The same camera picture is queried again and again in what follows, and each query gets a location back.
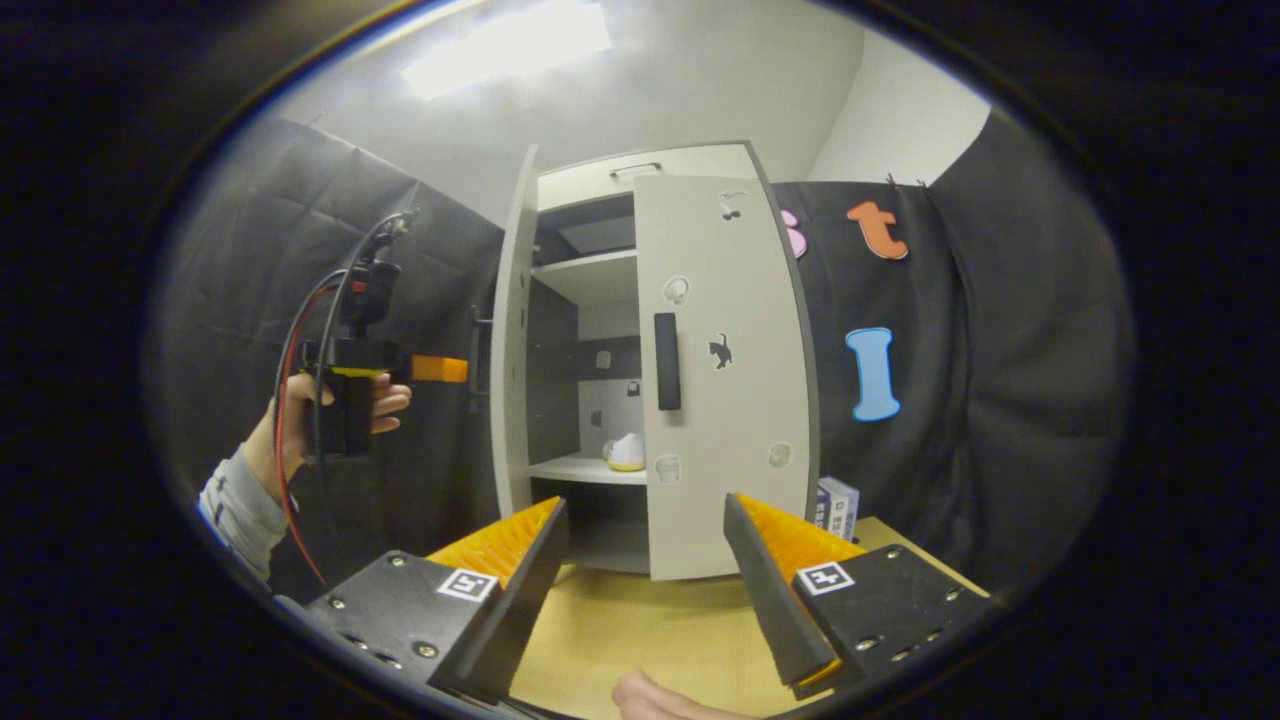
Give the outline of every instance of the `orange part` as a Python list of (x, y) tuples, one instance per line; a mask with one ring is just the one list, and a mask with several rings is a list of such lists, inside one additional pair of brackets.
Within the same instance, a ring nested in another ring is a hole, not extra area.
[(447, 544), (426, 559), (449, 568), (497, 575), (506, 588), (559, 502), (559, 497), (544, 500)]
[(835, 675), (841, 667), (844, 667), (844, 665), (845, 665), (844, 661), (841, 661), (840, 657), (837, 657), (837, 659), (832, 660), (831, 662), (828, 662), (827, 666), (823, 667), (822, 670), (818, 670), (813, 675), (809, 675), (808, 678), (805, 678), (804, 680), (800, 680), (796, 684), (800, 685), (801, 688), (808, 688), (809, 685), (815, 685), (819, 682), (826, 680), (827, 678)]
[(800, 518), (737, 493), (739, 502), (764, 539), (764, 547), (791, 587), (796, 570), (823, 562), (841, 562), (867, 551)]
[(467, 382), (467, 361), (457, 357), (415, 355), (413, 379), (442, 383), (465, 383)]

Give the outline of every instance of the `cat sticker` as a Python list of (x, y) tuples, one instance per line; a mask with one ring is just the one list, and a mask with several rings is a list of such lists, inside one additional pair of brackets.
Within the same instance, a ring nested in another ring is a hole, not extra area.
[(707, 354), (719, 360), (719, 364), (716, 365), (717, 370), (723, 370), (726, 365), (733, 364), (733, 351), (728, 348), (728, 337), (724, 333), (721, 333), (719, 342), (707, 343)]

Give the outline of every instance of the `wooden table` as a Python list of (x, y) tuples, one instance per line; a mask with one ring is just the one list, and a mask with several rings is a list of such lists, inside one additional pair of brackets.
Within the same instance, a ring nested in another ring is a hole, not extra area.
[[(987, 597), (876, 518), (859, 519), (856, 534), (868, 551), (906, 546)], [(636, 669), (704, 705), (755, 716), (831, 694), (796, 702), (781, 683), (737, 575), (653, 582), (566, 565), (547, 594), (511, 697), (589, 720), (617, 719), (609, 693), (618, 678)]]

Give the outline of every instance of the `white sneaker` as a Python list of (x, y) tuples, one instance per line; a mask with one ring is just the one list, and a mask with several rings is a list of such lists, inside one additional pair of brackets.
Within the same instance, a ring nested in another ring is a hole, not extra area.
[(620, 473), (644, 470), (644, 437), (627, 433), (620, 439), (604, 443), (604, 461)]

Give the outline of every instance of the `ceiling light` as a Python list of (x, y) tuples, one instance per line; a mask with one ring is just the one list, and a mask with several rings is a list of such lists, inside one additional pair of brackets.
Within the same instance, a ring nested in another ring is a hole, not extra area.
[(612, 47), (598, 3), (553, 0), (444, 41), (401, 76), (431, 100), (499, 77), (531, 74)]

